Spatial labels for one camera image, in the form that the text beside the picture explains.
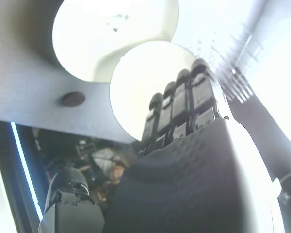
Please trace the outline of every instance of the dark circular spot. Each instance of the dark circular spot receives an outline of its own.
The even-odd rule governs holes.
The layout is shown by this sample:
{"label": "dark circular spot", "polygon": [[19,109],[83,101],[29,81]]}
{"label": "dark circular spot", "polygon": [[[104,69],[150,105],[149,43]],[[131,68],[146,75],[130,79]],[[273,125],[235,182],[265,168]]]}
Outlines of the dark circular spot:
{"label": "dark circular spot", "polygon": [[82,92],[74,91],[65,94],[62,98],[62,104],[66,107],[76,107],[83,104],[85,95]]}

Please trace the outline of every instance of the gray robotic hand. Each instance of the gray robotic hand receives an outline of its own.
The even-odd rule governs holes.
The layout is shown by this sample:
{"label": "gray robotic hand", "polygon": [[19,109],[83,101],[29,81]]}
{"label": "gray robotic hand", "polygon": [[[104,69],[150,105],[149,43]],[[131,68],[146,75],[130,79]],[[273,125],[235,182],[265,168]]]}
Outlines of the gray robotic hand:
{"label": "gray robotic hand", "polygon": [[82,201],[75,188],[50,199],[40,232],[284,233],[265,164],[205,61],[181,71],[149,110],[141,158],[125,171],[103,229],[79,177]]}

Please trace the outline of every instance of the textured grip surface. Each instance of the textured grip surface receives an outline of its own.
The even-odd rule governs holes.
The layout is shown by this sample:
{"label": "textured grip surface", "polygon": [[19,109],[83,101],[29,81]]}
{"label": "textured grip surface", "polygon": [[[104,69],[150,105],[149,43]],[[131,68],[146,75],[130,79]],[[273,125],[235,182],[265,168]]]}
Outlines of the textured grip surface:
{"label": "textured grip surface", "polygon": [[[216,120],[128,169],[104,233],[252,232],[229,124],[237,123]],[[265,213],[263,229],[271,233],[270,209]]]}

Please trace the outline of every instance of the blue light strip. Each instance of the blue light strip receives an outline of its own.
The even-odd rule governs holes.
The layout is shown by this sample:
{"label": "blue light strip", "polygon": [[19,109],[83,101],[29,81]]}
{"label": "blue light strip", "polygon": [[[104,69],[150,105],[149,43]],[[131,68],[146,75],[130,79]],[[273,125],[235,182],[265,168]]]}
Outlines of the blue light strip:
{"label": "blue light strip", "polygon": [[23,169],[24,169],[24,172],[25,172],[27,183],[28,183],[28,186],[29,186],[29,189],[30,189],[30,193],[31,193],[33,202],[34,202],[34,206],[35,206],[35,209],[37,211],[39,220],[41,221],[43,219],[43,214],[41,212],[40,206],[38,205],[38,198],[37,198],[37,195],[35,194],[35,190],[34,190],[34,187],[33,187],[32,181],[31,181],[31,177],[30,177],[30,174],[29,174],[29,170],[28,170],[28,167],[27,167],[26,160],[25,160],[23,148],[21,147],[21,143],[20,143],[20,140],[19,140],[18,132],[17,132],[17,129],[16,129],[16,125],[15,125],[14,122],[11,122],[11,126],[12,126],[12,130],[13,130],[14,138],[15,138],[15,141],[16,141],[18,153],[19,153],[19,156],[20,156],[21,164],[23,165]]}

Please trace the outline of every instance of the white wire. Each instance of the white wire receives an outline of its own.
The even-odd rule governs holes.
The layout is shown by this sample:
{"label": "white wire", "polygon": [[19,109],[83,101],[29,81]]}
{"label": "white wire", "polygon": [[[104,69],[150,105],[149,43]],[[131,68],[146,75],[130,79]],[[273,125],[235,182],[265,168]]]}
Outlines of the white wire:
{"label": "white wire", "polygon": [[30,193],[31,193],[31,196],[32,196],[32,200],[34,202],[34,206],[35,206],[35,209],[37,211],[39,220],[41,221],[43,219],[43,214],[41,212],[40,206],[38,205],[38,198],[37,198],[37,195],[35,193],[35,190],[34,190],[34,187],[33,187],[33,184],[32,184],[32,180],[31,180],[30,173],[29,173],[29,170],[28,170],[28,167],[27,167],[27,163],[26,163],[26,160],[25,160],[23,148],[21,147],[21,143],[20,143],[20,140],[19,140],[17,128],[16,128],[16,125],[15,125],[14,122],[11,122],[11,126],[12,126],[12,130],[13,130],[14,138],[15,138],[15,141],[16,141],[18,153],[19,153],[19,156],[20,156],[21,164],[23,165],[23,169],[24,169],[24,172],[25,172],[26,180],[27,180],[27,183],[28,183],[28,186],[29,186],[29,189],[30,189]]}

